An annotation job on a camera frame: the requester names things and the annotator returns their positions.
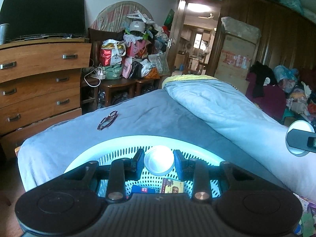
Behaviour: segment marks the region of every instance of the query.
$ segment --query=ribbed black surface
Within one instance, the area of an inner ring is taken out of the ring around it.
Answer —
[[[125,203],[108,206],[95,225],[76,236],[249,237],[225,225],[210,205],[192,202],[187,194],[134,194]]]

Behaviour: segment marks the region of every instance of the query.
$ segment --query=drawer handle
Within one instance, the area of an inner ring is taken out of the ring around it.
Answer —
[[[58,101],[58,102],[57,102],[57,105],[63,105],[63,104],[67,104],[67,103],[69,103],[69,102],[70,102],[69,99],[64,100],[64,101]]]
[[[77,57],[78,57],[77,54],[70,54],[70,55],[64,54],[64,55],[63,55],[63,59],[75,59],[75,58],[77,58]]]
[[[65,77],[65,78],[56,78],[56,82],[64,82],[64,81],[68,81],[69,77]]]
[[[21,115],[20,114],[17,114],[15,117],[13,118],[8,118],[8,121],[11,122],[11,121],[17,121],[18,119],[20,119]]]
[[[9,62],[6,64],[0,64],[0,69],[8,69],[16,66],[16,61]]]
[[[3,95],[10,95],[10,94],[14,94],[14,93],[16,93],[16,88],[13,88],[13,89],[12,89],[12,90],[10,90],[10,91],[3,91],[2,93],[3,93]]]

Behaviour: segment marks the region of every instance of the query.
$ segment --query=helmet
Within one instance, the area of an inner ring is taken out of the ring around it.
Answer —
[[[146,26],[145,26],[145,22],[143,21],[133,21],[130,24],[130,32],[131,31],[139,31],[139,32],[145,32]]]

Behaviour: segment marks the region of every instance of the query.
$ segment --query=perforated basket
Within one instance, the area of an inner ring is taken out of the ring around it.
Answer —
[[[89,148],[80,154],[68,166],[65,172],[68,172],[91,160],[97,160],[100,165],[109,165],[113,160],[119,158],[133,158],[138,149],[142,148],[146,153],[150,147],[155,145],[165,145],[171,150],[180,150],[186,159],[202,159],[209,165],[213,166],[218,166],[219,163],[223,161],[223,159],[211,153],[210,151],[184,141],[160,136],[134,135],[104,141]],[[178,180],[175,168],[173,168],[169,174],[160,177],[152,175],[146,168],[144,168],[139,181],[126,182],[126,194],[130,195],[132,186],[134,184],[143,187],[154,188],[156,192],[160,192],[163,178]],[[189,196],[192,194],[192,185],[193,183],[191,181],[186,181],[184,183],[184,192],[188,193]],[[105,197],[106,186],[107,180],[102,180],[100,191],[98,193],[99,196]],[[211,180],[211,188],[212,196],[219,197],[220,193],[216,180]]]

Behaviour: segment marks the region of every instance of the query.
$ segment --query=curved tv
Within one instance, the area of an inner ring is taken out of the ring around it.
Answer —
[[[9,23],[9,41],[29,37],[86,35],[84,0],[4,0],[0,24]]]

